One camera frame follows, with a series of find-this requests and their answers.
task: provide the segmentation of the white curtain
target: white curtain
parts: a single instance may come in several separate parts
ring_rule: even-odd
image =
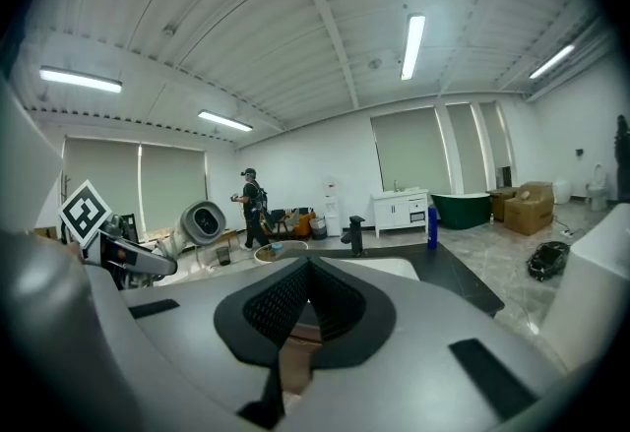
[[[447,105],[460,153],[464,193],[485,192],[487,182],[481,141],[474,122],[473,108],[468,103]]]
[[[485,128],[488,131],[494,167],[502,168],[511,166],[510,155],[508,153],[508,139],[501,125],[499,109],[496,102],[481,103],[479,106],[481,107],[481,113],[485,121]]]
[[[450,194],[444,143],[435,108],[420,108],[372,118],[383,190],[420,187]]]
[[[143,145],[140,163],[147,231],[173,227],[185,209],[207,199],[204,152]]]
[[[63,172],[68,178],[68,196],[90,180],[115,214],[133,214],[140,223],[138,144],[69,138]]]

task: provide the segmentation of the person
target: person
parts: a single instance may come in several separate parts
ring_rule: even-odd
[[[243,195],[241,197],[232,197],[232,201],[243,204],[245,222],[247,223],[247,241],[244,245],[241,243],[240,247],[243,250],[252,250],[254,239],[258,241],[261,247],[269,245],[269,239],[267,239],[260,226],[261,208],[256,203],[262,189],[256,181],[256,170],[254,168],[247,168],[240,175],[245,177]]]

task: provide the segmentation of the marble floor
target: marble floor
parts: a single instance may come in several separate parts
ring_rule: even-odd
[[[527,272],[526,261],[537,245],[544,241],[573,243],[594,227],[607,215],[605,212],[590,212],[582,202],[571,202],[555,207],[556,220],[532,236],[524,236],[503,227],[500,222],[485,224],[467,230],[455,231],[440,227],[438,240],[453,252],[464,264],[477,274],[505,303],[495,320],[527,339],[536,346],[560,371],[566,372],[561,360],[550,346],[537,335],[537,330],[553,301],[562,276],[540,283]],[[565,229],[580,229],[574,237],[561,233]],[[364,248],[389,247],[425,243],[426,234],[420,229],[382,231],[376,238],[374,231],[363,231]],[[230,258],[232,264],[218,265],[215,248],[199,250],[184,255],[179,260],[176,275],[166,277],[160,285],[175,282],[213,278],[258,266],[252,252],[236,248],[232,239]],[[311,240],[309,248],[347,248],[340,238]]]

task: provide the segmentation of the faucet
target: faucet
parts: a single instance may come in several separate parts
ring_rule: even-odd
[[[363,255],[363,236],[361,235],[361,223],[365,218],[360,216],[350,217],[350,231],[342,236],[342,243],[352,244],[352,256],[361,257]]]

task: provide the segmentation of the backpack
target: backpack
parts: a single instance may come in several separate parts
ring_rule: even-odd
[[[259,214],[267,213],[267,192],[263,189],[258,182],[255,184],[251,184],[256,187],[258,194],[256,194],[255,198],[250,198],[250,203],[252,204],[252,212],[258,212]]]

